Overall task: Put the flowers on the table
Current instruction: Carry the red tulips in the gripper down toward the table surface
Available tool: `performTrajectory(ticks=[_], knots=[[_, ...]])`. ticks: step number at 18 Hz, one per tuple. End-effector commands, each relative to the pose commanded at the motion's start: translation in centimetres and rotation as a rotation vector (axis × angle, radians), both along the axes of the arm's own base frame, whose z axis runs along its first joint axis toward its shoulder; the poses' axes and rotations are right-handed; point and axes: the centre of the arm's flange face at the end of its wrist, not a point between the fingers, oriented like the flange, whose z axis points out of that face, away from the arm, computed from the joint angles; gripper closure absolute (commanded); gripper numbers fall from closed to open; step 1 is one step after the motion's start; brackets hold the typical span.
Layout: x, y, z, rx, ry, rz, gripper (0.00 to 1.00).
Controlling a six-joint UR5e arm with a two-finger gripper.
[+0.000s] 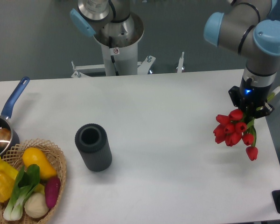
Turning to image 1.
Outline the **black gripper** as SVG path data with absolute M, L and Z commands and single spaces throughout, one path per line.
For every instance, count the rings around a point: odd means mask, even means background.
M 254 118 L 269 116 L 274 107 L 266 102 L 271 85 L 257 87 L 252 85 L 252 79 L 241 80 L 240 86 L 233 86 L 228 90 L 231 101 L 235 107 L 243 112 L 254 112 Z

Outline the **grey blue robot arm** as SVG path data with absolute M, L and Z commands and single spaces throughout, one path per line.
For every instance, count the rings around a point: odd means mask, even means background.
M 274 0 L 232 0 L 228 14 L 213 13 L 207 20 L 204 39 L 246 57 L 240 86 L 229 95 L 233 105 L 249 117 L 269 115 L 269 89 L 280 66 L 280 21 L 267 16 Z M 127 0 L 80 0 L 70 11 L 77 29 L 101 45 L 107 76 L 146 74 L 150 62 L 138 64 L 138 42 L 144 33 L 142 20 Z

